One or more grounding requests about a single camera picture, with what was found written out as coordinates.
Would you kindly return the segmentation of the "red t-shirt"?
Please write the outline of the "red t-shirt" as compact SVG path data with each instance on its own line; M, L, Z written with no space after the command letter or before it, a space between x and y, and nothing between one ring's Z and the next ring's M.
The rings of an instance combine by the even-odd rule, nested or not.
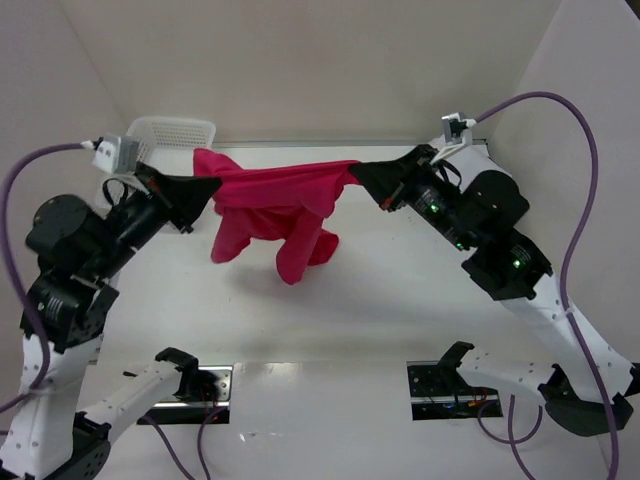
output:
M193 154L197 177L216 177L213 194L221 217L210 258L215 264L234 260L252 240L281 240L275 265L281 280L294 285L307 268L334 255L339 236L323 227L344 188L360 182L350 173L353 160L266 169L244 169L229 156L198 148Z

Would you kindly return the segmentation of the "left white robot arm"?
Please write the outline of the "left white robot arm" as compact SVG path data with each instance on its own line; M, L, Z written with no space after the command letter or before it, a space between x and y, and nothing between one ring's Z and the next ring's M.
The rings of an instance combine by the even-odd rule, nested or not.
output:
M21 324L21 399L1 448L5 479L92 479L112 444L156 403L218 397L215 376L169 347L116 393L78 406L119 295L112 279L165 225L190 232L221 186L215 177L166 176L143 165L135 175L140 186L106 215L71 194L46 201L34 215L26 244L40 273L24 317L41 324Z

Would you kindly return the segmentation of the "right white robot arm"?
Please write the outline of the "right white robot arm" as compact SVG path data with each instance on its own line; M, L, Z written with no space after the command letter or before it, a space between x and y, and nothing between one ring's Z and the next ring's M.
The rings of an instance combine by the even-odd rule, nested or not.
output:
M448 160L437 153L423 144L349 172L381 209L408 206L457 250L470 252L462 263L470 279L555 356L551 365L507 364L458 341L438 362L442 378L527 397L578 436L624 429L634 412L628 399L639 392L639 366L562 300L550 261L515 227L529 209L516 181L475 147Z

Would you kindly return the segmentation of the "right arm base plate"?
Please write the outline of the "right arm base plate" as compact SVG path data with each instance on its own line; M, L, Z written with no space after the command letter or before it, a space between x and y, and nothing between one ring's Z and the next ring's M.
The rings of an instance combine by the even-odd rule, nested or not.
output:
M437 362L408 362L406 371L414 421L472 419L480 411L484 417L503 416L495 389L470 386Z

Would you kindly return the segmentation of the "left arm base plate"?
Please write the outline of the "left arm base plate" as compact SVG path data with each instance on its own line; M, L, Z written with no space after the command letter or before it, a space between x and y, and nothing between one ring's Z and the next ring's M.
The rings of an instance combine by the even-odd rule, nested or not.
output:
M232 366L200 366L195 384L185 394L173 394L157 402L146 416L161 426L199 425L230 420Z

